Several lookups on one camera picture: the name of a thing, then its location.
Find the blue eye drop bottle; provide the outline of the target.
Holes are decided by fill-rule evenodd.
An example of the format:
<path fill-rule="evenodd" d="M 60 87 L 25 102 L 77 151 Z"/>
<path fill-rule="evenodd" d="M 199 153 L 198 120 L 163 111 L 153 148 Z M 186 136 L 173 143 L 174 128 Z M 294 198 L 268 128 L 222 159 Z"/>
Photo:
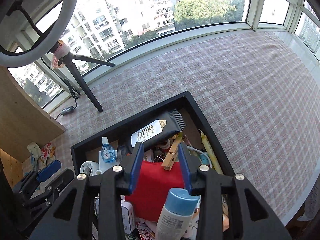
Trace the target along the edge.
<path fill-rule="evenodd" d="M 102 137 L 101 157 L 103 162 L 112 163 L 116 161 L 116 152 L 114 148 L 109 144 L 107 137 Z"/>

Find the light wood board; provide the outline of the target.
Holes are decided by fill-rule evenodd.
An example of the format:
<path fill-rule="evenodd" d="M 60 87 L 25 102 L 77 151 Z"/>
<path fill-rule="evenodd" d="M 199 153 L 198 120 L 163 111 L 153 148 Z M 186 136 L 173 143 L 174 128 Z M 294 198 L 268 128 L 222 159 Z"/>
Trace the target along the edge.
<path fill-rule="evenodd" d="M 43 146 L 65 130 L 1 67 L 1 150 L 22 163 L 29 158 L 31 142 Z"/>

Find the white sunscreen bottle blue cap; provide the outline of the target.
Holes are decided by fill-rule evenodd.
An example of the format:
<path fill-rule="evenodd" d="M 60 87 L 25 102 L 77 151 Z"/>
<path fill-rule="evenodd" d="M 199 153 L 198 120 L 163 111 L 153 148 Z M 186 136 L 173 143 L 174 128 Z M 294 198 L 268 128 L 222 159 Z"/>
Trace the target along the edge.
<path fill-rule="evenodd" d="M 186 189 L 171 188 L 156 226 L 155 239 L 181 239 L 189 227 L 199 202 Z"/>

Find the black tripod stand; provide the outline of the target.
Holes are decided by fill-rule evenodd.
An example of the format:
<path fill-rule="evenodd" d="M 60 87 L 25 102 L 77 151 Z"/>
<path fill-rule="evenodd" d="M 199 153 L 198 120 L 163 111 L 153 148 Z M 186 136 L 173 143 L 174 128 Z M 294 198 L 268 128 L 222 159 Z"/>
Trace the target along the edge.
<path fill-rule="evenodd" d="M 83 90 L 83 92 L 87 95 L 91 103 L 95 106 L 95 108 L 101 113 L 103 111 L 103 108 L 97 98 L 94 96 L 92 93 L 91 89 L 88 87 L 86 81 L 84 78 L 81 76 L 79 70 L 77 69 L 75 63 L 73 60 L 79 60 L 79 61 L 84 61 L 84 62 L 89 62 L 89 63 L 96 63 L 99 65 L 105 65 L 109 67 L 115 67 L 116 65 L 112 62 L 100 60 L 100 59 L 95 59 L 92 57 L 84 56 L 84 55 L 74 55 L 72 53 L 68 53 L 66 56 L 60 58 L 58 60 L 58 63 L 63 63 L 67 69 L 70 71 L 72 76 L 75 78 L 76 82 L 80 86 L 80 88 Z"/>

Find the pine plank panel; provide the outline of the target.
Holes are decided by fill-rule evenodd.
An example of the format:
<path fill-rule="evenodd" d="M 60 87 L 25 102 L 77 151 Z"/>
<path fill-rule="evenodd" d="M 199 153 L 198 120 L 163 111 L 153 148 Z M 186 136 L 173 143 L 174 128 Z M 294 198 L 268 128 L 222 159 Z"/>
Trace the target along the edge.
<path fill-rule="evenodd" d="M 22 163 L 0 149 L 1 161 L 4 166 L 4 174 L 13 188 L 24 177 Z"/>

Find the pink plaid tablecloth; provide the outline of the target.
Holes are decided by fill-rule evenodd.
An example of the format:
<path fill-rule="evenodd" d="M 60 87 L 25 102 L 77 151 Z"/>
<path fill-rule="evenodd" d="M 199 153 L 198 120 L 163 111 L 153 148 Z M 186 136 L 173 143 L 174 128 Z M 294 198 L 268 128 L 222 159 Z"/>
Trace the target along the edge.
<path fill-rule="evenodd" d="M 189 91 L 235 172 L 244 174 L 283 223 L 309 195 L 319 175 L 318 67 L 271 31 L 192 42 L 104 76 L 53 141 L 64 168 L 71 147 L 121 120 Z"/>

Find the wooden clothespin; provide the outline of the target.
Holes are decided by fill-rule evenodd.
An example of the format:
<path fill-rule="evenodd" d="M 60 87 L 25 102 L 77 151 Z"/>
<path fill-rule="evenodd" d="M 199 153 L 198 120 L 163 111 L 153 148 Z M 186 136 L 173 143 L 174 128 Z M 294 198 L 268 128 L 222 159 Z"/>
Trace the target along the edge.
<path fill-rule="evenodd" d="M 161 167 L 163 167 L 165 170 L 170 171 L 172 169 L 172 166 L 177 158 L 178 146 L 182 141 L 182 137 L 177 137 L 172 143 L 169 152 L 167 153 L 163 163 L 161 164 Z"/>

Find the white box with label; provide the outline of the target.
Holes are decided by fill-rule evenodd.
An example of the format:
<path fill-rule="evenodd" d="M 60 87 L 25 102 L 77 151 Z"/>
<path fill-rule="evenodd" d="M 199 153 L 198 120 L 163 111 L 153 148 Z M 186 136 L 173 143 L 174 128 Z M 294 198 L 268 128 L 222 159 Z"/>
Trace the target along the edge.
<path fill-rule="evenodd" d="M 123 195 L 120 196 L 120 201 L 124 232 L 125 234 L 129 235 L 136 228 L 133 205 L 130 202 L 126 201 L 125 196 Z"/>

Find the yellow long snack stick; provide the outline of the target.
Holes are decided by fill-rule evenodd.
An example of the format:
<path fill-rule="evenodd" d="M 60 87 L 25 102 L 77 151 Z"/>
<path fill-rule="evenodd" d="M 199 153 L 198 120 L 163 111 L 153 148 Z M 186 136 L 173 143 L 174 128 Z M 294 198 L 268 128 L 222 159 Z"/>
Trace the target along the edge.
<path fill-rule="evenodd" d="M 210 160 L 212 162 L 214 170 L 218 174 L 223 175 L 223 171 L 221 169 L 221 166 L 220 166 L 220 164 L 219 164 L 219 162 L 217 160 L 217 157 L 214 154 L 213 148 L 212 148 L 207 136 L 201 130 L 199 130 L 199 132 L 200 132 L 200 136 L 201 136 L 201 141 L 202 141 L 202 143 L 204 145 L 204 148 L 207 151 L 208 157 L 210 158 Z"/>

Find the beige shower cap packet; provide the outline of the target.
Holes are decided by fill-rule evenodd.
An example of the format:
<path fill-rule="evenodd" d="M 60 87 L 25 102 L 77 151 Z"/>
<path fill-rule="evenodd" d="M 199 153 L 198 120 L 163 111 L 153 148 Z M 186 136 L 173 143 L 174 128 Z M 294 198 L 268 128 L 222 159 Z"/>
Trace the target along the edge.
<path fill-rule="evenodd" d="M 41 155 L 42 155 L 42 150 L 40 149 L 40 147 L 38 146 L 37 143 L 35 142 L 31 142 L 28 146 L 27 146 L 28 151 L 30 152 L 31 156 L 35 159 L 38 160 Z"/>

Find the coffee mate creamer sachet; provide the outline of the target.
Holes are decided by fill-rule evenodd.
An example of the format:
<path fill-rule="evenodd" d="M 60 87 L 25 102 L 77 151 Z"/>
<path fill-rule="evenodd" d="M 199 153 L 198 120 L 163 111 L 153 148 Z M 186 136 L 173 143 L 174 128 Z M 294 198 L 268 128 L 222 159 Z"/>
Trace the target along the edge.
<path fill-rule="evenodd" d="M 156 222 L 151 222 L 144 219 L 139 219 L 136 223 L 136 228 L 142 240 L 154 240 L 156 226 Z"/>

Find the red cloth pouch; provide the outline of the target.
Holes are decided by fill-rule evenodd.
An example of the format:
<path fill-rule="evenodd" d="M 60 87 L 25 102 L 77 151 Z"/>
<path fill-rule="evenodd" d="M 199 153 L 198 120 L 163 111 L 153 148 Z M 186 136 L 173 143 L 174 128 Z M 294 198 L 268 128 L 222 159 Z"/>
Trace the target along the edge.
<path fill-rule="evenodd" d="M 184 188 L 180 163 L 167 171 L 161 163 L 143 161 L 137 187 L 125 200 L 132 204 L 136 217 L 156 222 L 171 188 Z"/>

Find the black wet wipes pack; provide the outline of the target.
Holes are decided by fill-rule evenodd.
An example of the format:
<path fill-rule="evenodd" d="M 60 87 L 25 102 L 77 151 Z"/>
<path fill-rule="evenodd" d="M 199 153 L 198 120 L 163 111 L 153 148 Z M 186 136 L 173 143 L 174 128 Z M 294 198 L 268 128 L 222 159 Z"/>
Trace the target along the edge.
<path fill-rule="evenodd" d="M 124 155 L 132 153 L 137 142 L 143 144 L 144 150 L 149 150 L 160 142 L 181 133 L 185 127 L 185 121 L 177 109 L 164 111 L 143 127 L 140 125 L 133 133 L 120 138 L 117 153 Z"/>

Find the black storage tray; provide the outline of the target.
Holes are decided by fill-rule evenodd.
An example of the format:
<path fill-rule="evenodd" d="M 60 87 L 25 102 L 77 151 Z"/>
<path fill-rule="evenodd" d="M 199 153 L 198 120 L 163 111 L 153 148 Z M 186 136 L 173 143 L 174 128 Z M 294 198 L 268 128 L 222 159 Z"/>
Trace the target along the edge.
<path fill-rule="evenodd" d="M 207 121 L 204 114 L 201 112 L 199 106 L 197 105 L 189 91 L 178 94 L 168 100 L 158 103 L 155 106 L 152 106 L 138 114 L 135 114 L 72 146 L 71 152 L 74 165 L 77 166 L 80 163 L 80 158 L 77 156 L 80 153 L 80 151 L 91 150 L 96 148 L 98 146 L 98 142 L 101 140 L 103 136 L 107 136 L 112 140 L 120 139 L 124 135 L 128 135 L 128 133 L 133 131 L 133 129 L 137 128 L 140 123 L 145 124 L 152 117 L 156 117 L 164 111 L 171 110 L 176 107 L 183 107 L 184 109 L 186 109 L 189 112 L 196 127 L 202 130 L 205 133 L 205 135 L 209 137 L 209 142 L 213 147 L 214 153 L 217 154 L 217 159 L 221 164 L 221 168 L 223 171 L 223 175 L 219 175 L 219 182 L 221 183 L 221 189 L 223 192 L 225 187 L 222 185 L 222 182 L 233 181 L 235 173 L 231 167 L 231 164 L 229 163 L 229 160 L 220 142 L 218 141 L 213 130 L 211 129 L 209 122 Z M 91 177 L 85 176 L 83 180 L 75 178 L 72 181 L 72 189 L 77 189 L 74 205 L 76 207 L 79 207 L 81 214 L 86 213 L 89 216 L 92 215 L 91 209 L 93 207 L 93 198 L 95 196 L 99 196 L 100 194 L 100 183 L 102 176 L 103 174 Z"/>

